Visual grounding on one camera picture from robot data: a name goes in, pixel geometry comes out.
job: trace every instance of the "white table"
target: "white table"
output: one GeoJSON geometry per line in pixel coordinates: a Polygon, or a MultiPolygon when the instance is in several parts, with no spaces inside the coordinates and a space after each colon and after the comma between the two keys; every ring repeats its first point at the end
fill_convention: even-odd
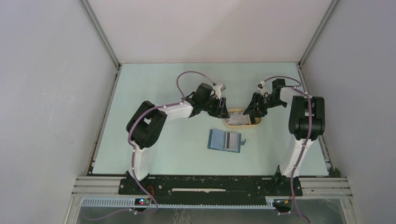
{"type": "MultiPolygon", "coordinates": [[[[260,81],[276,76],[299,80],[294,63],[156,63],[124,64],[115,90],[94,174],[123,174],[131,164],[132,148],[127,143],[126,125],[140,104],[149,100],[161,105],[180,100],[176,77],[187,70],[208,75],[226,84],[222,96],[228,108],[246,108],[260,81]]],[[[207,80],[197,74],[180,78],[186,95],[207,80]]],[[[268,110],[261,124],[252,129],[232,129],[242,133],[246,144],[240,153],[207,149],[209,130],[228,131],[222,119],[206,112],[165,123],[155,151],[151,174],[161,175],[273,175],[288,148],[290,107],[268,110]]],[[[300,175],[328,175],[318,141],[309,149],[300,175]]]]}

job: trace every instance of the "blue book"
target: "blue book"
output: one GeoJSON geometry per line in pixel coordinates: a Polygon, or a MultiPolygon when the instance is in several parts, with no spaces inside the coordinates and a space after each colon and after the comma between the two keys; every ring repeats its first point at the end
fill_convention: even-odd
{"type": "Polygon", "coordinates": [[[209,132],[208,149],[239,153],[240,146],[244,145],[245,141],[241,141],[240,133],[211,129],[209,132]]]}

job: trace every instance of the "white wall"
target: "white wall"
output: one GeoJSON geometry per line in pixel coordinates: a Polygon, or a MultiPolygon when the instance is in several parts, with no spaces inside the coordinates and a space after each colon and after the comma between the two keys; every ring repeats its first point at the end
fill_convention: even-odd
{"type": "Polygon", "coordinates": [[[364,223],[394,223],[396,1],[343,0],[304,71],[364,223]]]}
{"type": "Polygon", "coordinates": [[[0,30],[0,223],[60,223],[115,68],[77,0],[2,0],[0,30]]]}
{"type": "Polygon", "coordinates": [[[121,63],[295,62],[331,0],[90,0],[121,63]]]}

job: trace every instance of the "red wire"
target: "red wire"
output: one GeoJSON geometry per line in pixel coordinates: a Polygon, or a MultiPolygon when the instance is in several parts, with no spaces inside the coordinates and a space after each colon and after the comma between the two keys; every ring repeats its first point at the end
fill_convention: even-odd
{"type": "Polygon", "coordinates": [[[154,188],[153,188],[153,186],[149,185],[148,187],[151,188],[151,191],[153,192],[153,197],[154,197],[154,188]]]}

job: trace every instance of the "robotic arm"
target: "robotic arm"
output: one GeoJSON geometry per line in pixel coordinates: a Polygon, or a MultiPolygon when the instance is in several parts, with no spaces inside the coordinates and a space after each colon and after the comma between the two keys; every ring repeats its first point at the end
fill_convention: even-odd
{"type": "MultiPolygon", "coordinates": [[[[226,98],[221,96],[222,91],[225,89],[226,86],[224,84],[217,84],[211,87],[208,84],[201,83],[197,90],[185,97],[181,103],[154,109],[138,122],[130,140],[136,148],[134,166],[136,167],[135,173],[139,181],[149,173],[149,166],[152,164],[150,160],[153,156],[151,155],[152,150],[148,150],[148,148],[157,142],[165,121],[191,118],[202,111],[207,112],[212,117],[220,119],[230,118],[226,107],[226,98]]],[[[155,107],[154,104],[144,101],[129,121],[127,132],[131,130],[132,125],[144,112],[153,107],[155,107]]]]}
{"type": "Polygon", "coordinates": [[[304,159],[308,148],[325,131],[325,100],[323,97],[309,96],[312,108],[311,134],[306,142],[300,162],[297,164],[309,130],[308,100],[300,90],[292,86],[286,86],[284,79],[276,79],[272,82],[271,94],[268,94],[264,81],[260,82],[257,90],[258,92],[253,94],[249,106],[243,113],[244,115],[249,114],[257,118],[264,117],[267,115],[269,108],[291,105],[289,132],[292,136],[287,154],[280,162],[279,168],[281,175],[291,177],[292,170],[296,167],[293,177],[299,176],[301,161],[304,159]]]}

